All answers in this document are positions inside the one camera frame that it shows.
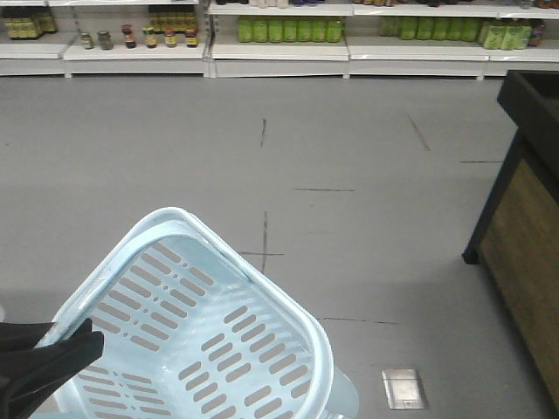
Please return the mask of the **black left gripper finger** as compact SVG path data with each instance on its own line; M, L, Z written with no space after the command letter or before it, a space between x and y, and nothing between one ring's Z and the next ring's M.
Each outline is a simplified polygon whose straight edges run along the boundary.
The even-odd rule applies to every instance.
M99 359L104 336L94 347L1 348L1 417L28 418L58 388Z
M53 322L46 323L1 323L2 349L33 349L47 347L94 347L93 322L86 318L73 335L45 346L38 343L55 326Z

